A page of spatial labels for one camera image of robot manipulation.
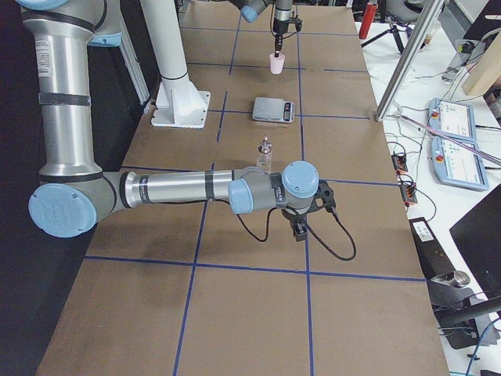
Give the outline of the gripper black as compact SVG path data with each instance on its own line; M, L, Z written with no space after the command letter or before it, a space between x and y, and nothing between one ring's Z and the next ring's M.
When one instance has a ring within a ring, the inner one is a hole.
M296 241L306 241L308 229L305 225L306 215L302 215L292 209L283 209L283 216L290 222L290 227Z
M275 53L282 51L283 35L288 32L289 20L273 19L272 30L275 33Z

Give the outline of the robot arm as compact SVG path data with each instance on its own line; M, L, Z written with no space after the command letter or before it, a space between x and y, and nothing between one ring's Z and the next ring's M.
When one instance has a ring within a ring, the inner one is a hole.
M287 0L229 0L249 24L253 23L269 6L272 7L271 30L275 39L274 57L282 52L283 39L292 23L292 1Z
M282 172L237 170L139 175L105 172L92 144L88 47L119 45L117 1L23 1L23 25L33 34L46 162L28 210L54 237L76 237L120 210L142 204L222 201L237 214L279 209L292 226L318 210L319 174L306 161Z

